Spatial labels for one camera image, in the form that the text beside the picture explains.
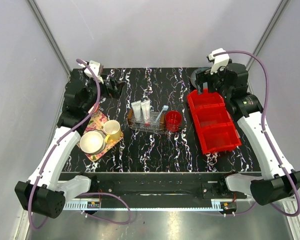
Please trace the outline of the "clear holder with wooden ends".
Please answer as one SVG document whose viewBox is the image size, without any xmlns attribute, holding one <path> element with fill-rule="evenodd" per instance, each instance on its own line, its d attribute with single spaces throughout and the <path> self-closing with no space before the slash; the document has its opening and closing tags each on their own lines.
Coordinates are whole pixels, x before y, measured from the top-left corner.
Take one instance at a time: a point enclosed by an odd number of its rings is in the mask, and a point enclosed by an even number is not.
<svg viewBox="0 0 300 240">
<path fill-rule="evenodd" d="M 145 122 L 143 115 L 141 115 L 140 120 L 137 120 L 134 116 L 133 109 L 129 109 L 126 120 L 130 129 L 135 131 L 163 134 L 166 131 L 165 127 L 165 114 L 162 113 L 159 116 L 159 112 L 150 112 L 150 118 L 148 122 Z"/>
</svg>

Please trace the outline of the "white toothpaste tube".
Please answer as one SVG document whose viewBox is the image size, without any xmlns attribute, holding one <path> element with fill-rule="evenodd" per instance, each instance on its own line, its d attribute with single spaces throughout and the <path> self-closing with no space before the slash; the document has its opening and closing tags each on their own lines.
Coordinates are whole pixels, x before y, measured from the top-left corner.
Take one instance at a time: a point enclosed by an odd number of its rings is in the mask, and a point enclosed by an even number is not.
<svg viewBox="0 0 300 240">
<path fill-rule="evenodd" d="M 141 101 L 135 101 L 131 103 L 131 107 L 133 110 L 134 118 L 136 121 L 141 120 Z"/>
<path fill-rule="evenodd" d="M 146 124 L 150 122 L 150 100 L 141 102 L 141 110 L 143 115 L 143 120 Z"/>
</svg>

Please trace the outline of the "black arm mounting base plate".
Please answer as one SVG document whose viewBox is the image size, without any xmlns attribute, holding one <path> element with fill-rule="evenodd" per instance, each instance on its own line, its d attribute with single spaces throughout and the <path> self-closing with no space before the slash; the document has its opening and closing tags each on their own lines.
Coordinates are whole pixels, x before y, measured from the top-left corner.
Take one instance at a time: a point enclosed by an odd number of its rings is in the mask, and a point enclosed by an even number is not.
<svg viewBox="0 0 300 240">
<path fill-rule="evenodd" d="M 248 194 L 226 189 L 222 179 L 226 172 L 62 172 L 58 182 L 75 176 L 92 179 L 103 192 L 111 189 L 118 196 L 128 194 L 181 194 L 199 198 L 245 199 Z"/>
</svg>

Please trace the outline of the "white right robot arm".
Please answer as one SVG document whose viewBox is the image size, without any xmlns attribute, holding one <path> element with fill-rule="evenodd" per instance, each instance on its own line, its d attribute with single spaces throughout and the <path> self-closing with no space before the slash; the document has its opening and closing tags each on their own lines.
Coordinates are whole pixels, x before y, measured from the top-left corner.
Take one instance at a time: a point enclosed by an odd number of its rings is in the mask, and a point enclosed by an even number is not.
<svg viewBox="0 0 300 240">
<path fill-rule="evenodd" d="M 249 73 L 241 63 L 220 66 L 216 72 L 202 67 L 191 74 L 197 93 L 217 93 L 225 108 L 247 137 L 259 163 L 261 177 L 232 173 L 217 186 L 218 194 L 229 198 L 235 192 L 251 195 L 261 206 L 291 197 L 300 188 L 300 170 L 285 158 L 266 121 L 259 99 L 248 92 Z"/>
</svg>

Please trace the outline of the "red translucent cup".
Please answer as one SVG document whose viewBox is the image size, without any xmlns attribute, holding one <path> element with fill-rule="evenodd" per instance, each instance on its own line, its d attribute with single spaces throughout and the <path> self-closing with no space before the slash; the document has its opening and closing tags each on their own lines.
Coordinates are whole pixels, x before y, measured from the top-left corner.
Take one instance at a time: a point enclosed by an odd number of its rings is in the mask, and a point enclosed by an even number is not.
<svg viewBox="0 0 300 240">
<path fill-rule="evenodd" d="M 169 132 L 177 132 L 182 123 L 182 115 L 180 112 L 171 110 L 165 115 L 165 128 Z"/>
</svg>

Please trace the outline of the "blue and white toothbrush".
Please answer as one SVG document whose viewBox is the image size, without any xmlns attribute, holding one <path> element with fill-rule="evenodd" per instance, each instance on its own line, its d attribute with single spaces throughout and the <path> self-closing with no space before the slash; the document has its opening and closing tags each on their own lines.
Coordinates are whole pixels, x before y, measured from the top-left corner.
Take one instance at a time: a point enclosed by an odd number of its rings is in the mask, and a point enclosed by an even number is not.
<svg viewBox="0 0 300 240">
<path fill-rule="evenodd" d="M 168 109 L 169 109 L 169 106 L 168 106 L 168 105 L 164 105 L 164 106 L 162 107 L 160 113 L 159 113 L 158 116 L 156 117 L 156 119 L 155 119 L 154 122 L 157 123 L 157 122 L 161 119 L 161 115 L 162 115 L 165 111 L 167 111 Z"/>
</svg>

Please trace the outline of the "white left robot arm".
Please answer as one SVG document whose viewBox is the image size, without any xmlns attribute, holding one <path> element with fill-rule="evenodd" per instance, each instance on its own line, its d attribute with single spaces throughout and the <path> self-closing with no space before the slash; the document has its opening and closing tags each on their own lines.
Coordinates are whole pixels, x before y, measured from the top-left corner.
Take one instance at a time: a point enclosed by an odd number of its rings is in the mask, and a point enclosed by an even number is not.
<svg viewBox="0 0 300 240">
<path fill-rule="evenodd" d="M 18 181 L 14 191 L 31 221 L 33 214 L 58 217 L 65 204 L 84 194 L 92 198 L 98 193 L 98 179 L 81 173 L 59 184 L 63 166 L 83 136 L 102 94 L 97 78 L 71 80 L 65 85 L 61 115 L 53 140 L 40 164 L 27 181 Z"/>
</svg>

